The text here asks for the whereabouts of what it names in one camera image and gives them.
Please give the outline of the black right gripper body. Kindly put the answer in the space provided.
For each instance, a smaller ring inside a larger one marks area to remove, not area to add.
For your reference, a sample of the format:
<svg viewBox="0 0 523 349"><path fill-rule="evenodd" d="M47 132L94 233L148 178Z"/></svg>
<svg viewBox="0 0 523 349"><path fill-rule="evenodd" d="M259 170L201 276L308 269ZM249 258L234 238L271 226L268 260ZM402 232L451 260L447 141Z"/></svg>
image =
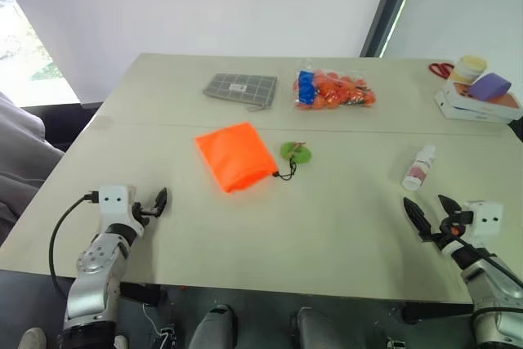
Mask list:
<svg viewBox="0 0 523 349"><path fill-rule="evenodd" d="M466 226L473 221L472 211L450 213L439 226L439 232L432 233L431 225L424 217L420 221L420 238L424 242L434 243L439 250L465 234Z"/></svg>

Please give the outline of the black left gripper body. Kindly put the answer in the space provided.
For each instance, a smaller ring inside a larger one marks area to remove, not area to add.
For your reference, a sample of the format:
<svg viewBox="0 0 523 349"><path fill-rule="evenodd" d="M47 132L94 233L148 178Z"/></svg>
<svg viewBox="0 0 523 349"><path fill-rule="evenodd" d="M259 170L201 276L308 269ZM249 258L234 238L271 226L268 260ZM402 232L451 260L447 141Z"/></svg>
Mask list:
<svg viewBox="0 0 523 349"><path fill-rule="evenodd" d="M132 204L132 217L142 226L148 226L150 218L158 216L159 208L157 206L143 207L139 202Z"/></svg>

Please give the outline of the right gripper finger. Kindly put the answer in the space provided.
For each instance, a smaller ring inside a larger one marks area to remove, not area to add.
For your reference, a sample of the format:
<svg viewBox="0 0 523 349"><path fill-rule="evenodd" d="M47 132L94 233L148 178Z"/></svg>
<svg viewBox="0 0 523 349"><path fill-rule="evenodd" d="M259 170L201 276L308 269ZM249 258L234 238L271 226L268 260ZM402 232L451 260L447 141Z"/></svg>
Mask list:
<svg viewBox="0 0 523 349"><path fill-rule="evenodd" d="M424 216L423 210L411 199L403 198L407 217L418 231L420 237L431 237L431 224Z"/></svg>
<svg viewBox="0 0 523 349"><path fill-rule="evenodd" d="M459 215L459 204L455 200L445 195L438 195L438 199L442 208L447 214L445 221L456 222L458 220Z"/></svg>

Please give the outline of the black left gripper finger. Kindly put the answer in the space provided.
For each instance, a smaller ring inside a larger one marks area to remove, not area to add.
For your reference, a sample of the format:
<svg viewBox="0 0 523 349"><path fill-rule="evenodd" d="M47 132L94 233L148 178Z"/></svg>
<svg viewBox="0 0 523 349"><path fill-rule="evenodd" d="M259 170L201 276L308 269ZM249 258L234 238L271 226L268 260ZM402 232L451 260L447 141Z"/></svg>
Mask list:
<svg viewBox="0 0 523 349"><path fill-rule="evenodd" d="M162 188L157 194L154 205L154 215L161 216L168 201L168 190L166 187Z"/></svg>

